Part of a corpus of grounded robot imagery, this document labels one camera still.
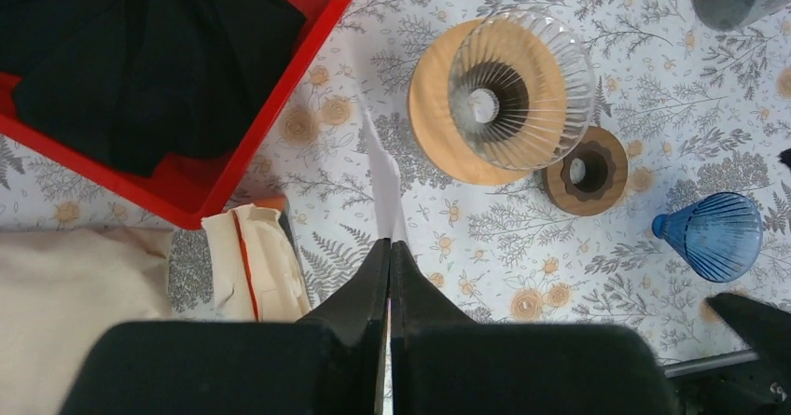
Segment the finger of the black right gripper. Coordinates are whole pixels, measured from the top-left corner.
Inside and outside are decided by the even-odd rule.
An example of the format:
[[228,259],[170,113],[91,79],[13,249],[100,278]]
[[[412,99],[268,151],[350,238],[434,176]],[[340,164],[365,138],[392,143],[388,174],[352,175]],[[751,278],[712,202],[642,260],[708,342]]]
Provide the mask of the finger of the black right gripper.
[[733,293],[707,297],[705,302],[790,394],[790,313]]

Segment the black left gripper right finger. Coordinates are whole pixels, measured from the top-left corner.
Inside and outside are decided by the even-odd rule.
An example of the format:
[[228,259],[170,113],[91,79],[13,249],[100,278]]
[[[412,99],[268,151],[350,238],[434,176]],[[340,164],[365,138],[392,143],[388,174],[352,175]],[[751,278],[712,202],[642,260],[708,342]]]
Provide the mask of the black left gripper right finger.
[[397,414],[674,414],[672,385],[629,328],[482,324],[390,248]]

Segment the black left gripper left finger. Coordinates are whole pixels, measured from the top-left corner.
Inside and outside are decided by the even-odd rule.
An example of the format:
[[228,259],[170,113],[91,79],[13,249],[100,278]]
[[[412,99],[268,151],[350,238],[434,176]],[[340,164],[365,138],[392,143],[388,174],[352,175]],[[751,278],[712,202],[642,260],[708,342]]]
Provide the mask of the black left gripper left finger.
[[380,414],[391,243],[293,323],[128,322],[91,348],[64,414]]

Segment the white paper coffee filter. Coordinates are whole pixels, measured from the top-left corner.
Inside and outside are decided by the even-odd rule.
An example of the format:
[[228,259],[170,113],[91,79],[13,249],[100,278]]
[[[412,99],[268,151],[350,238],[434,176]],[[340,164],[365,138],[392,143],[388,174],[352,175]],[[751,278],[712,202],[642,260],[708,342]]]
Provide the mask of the white paper coffee filter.
[[401,177],[395,159],[382,146],[370,117],[363,116],[363,135],[368,152],[374,213],[380,238],[409,242],[406,218],[401,201]]

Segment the clear ribbed glass dripper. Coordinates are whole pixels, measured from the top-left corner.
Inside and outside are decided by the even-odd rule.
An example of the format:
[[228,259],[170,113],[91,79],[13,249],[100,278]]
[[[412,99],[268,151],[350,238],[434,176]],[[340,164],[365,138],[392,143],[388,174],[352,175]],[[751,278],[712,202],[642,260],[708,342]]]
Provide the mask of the clear ribbed glass dripper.
[[478,22],[450,69],[451,119],[493,166],[535,171],[576,147],[592,121],[595,74],[583,40],[547,13],[512,10]]

